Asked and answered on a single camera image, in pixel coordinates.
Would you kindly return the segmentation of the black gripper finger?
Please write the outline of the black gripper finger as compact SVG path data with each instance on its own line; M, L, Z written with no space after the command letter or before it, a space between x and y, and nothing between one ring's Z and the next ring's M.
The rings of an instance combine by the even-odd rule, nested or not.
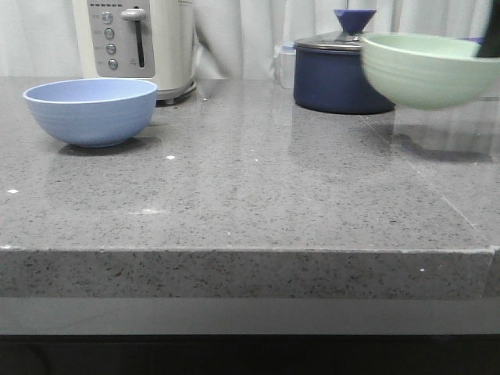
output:
M499 57L499 0L494 0L483 41L477 51L478 58Z

